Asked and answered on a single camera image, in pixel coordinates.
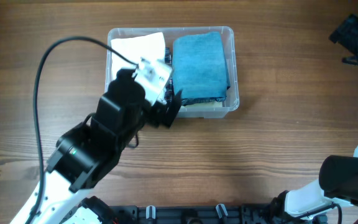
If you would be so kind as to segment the plaid cloth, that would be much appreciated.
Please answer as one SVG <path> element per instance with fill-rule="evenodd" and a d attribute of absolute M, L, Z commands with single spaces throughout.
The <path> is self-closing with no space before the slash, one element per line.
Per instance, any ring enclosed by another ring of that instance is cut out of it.
<path fill-rule="evenodd" d="M 169 47 L 165 48 L 165 63 L 168 64 L 169 66 L 172 65 L 172 54 Z M 166 104 L 169 105 L 172 102 L 173 96 L 174 96 L 173 81 L 172 81 L 172 77 L 170 77 L 164 91 L 164 100 Z"/>

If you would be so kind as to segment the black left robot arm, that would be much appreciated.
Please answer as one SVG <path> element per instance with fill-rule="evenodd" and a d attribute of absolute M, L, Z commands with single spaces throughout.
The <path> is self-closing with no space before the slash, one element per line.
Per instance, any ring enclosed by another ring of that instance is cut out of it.
<path fill-rule="evenodd" d="M 181 107 L 159 101 L 172 72 L 122 69 L 95 113 L 62 135 L 33 194 L 13 223 L 60 223 L 114 167 L 145 124 L 169 127 Z"/>

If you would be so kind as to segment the white cloth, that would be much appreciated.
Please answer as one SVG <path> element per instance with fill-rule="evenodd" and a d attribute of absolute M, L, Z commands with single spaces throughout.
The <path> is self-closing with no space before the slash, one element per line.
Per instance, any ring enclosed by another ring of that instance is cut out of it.
<path fill-rule="evenodd" d="M 162 32 L 150 34 L 127 35 L 122 30 L 113 29 L 108 34 L 109 46 L 123 57 L 134 63 L 141 58 L 148 60 L 163 60 L 165 58 L 165 38 Z M 112 52 L 108 52 L 106 61 L 106 84 L 116 78 L 116 73 L 122 68 L 134 69 L 135 66 L 126 62 Z"/>

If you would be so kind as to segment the blue cloth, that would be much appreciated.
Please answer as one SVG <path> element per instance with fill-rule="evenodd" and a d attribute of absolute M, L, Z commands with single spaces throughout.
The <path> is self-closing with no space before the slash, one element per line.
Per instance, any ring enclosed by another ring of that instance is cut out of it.
<path fill-rule="evenodd" d="M 173 90 L 183 106 L 223 102 L 231 87 L 221 34 L 186 35 L 173 42 Z"/>

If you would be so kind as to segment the cream cloth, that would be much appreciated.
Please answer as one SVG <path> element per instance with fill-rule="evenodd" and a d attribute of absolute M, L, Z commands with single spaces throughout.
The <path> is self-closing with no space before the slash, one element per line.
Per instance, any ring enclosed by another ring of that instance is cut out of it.
<path fill-rule="evenodd" d="M 182 106 L 182 108 L 221 108 L 221 107 L 223 107 L 223 103 L 219 101 L 195 103 L 193 105 Z"/>

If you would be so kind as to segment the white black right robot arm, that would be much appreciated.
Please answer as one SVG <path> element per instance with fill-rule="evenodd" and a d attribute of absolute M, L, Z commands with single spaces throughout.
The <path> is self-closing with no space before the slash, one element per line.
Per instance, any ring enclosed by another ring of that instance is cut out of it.
<path fill-rule="evenodd" d="M 329 39 L 351 52 L 342 58 L 344 64 L 358 66 L 358 16 L 349 15 Z M 272 200 L 266 216 L 272 223 L 306 223 L 334 208 L 352 206 L 358 207 L 358 145 L 352 156 L 328 156 L 318 179 L 282 192 Z"/>

